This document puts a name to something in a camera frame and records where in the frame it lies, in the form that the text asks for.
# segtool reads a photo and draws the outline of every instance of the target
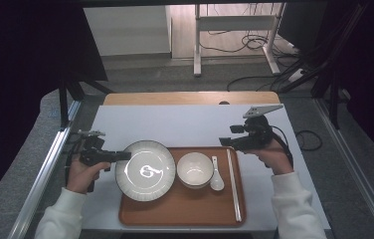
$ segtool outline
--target metal frame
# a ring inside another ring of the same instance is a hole
[[[67,127],[60,130],[54,142],[50,148],[50,151],[42,164],[41,170],[33,183],[33,186],[23,204],[22,210],[8,235],[9,239],[24,238],[26,232],[31,224],[32,218],[35,214],[36,208],[44,194],[45,188],[48,184],[50,176],[54,170],[57,159],[64,147],[67,137],[69,136],[70,129],[73,125],[73,121],[76,118],[76,114],[80,108],[81,102],[73,102],[69,109],[69,123]]]
[[[355,183],[358,186],[361,194],[363,195],[364,200],[369,206],[373,216],[374,216],[374,189],[370,184],[369,180],[365,176],[363,170],[361,169],[358,161],[356,160],[354,154],[346,143],[342,133],[339,129],[336,129],[335,125],[329,120],[329,112],[326,108],[324,101],[321,99],[314,100],[316,107],[320,113],[320,117],[323,119],[326,124],[327,130],[332,136],[333,141],[335,142],[339,152],[344,158],[345,164],[348,167],[351,176],[354,178]]]
[[[194,76],[202,75],[200,32],[204,31],[248,31],[267,30],[270,31],[268,42],[263,46],[265,56],[271,67],[272,73],[279,75],[280,68],[274,59],[272,47],[278,32],[284,3],[281,3],[279,11],[275,15],[262,16],[200,16],[200,4],[195,5],[196,16],[196,38],[194,46]]]

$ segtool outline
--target wooden tray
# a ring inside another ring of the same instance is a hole
[[[225,182],[222,191],[210,185],[201,189],[190,189],[175,176],[171,188],[162,197],[148,202],[135,201],[124,194],[119,208],[119,220],[129,226],[236,226],[246,220],[246,204],[237,153],[230,147],[170,147],[175,163],[189,152],[201,152],[209,158],[218,156],[218,167]],[[233,190],[227,149],[237,186],[242,221],[236,221]]]

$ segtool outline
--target chopsticks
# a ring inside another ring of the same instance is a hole
[[[230,166],[231,186],[233,188],[234,210],[236,211],[236,220],[237,221],[242,221],[241,212],[240,212],[239,197],[238,197],[238,194],[237,194],[236,179],[234,178],[233,162],[231,161],[231,153],[230,153],[229,149],[227,149],[227,156],[228,156],[228,164]]]

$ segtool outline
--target white bowl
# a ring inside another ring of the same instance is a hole
[[[211,159],[200,152],[190,152],[180,158],[177,163],[177,175],[181,182],[193,189],[209,184],[214,172]]]

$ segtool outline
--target dark background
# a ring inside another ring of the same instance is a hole
[[[82,7],[0,2],[0,180],[34,125],[41,98],[80,77],[106,81]]]

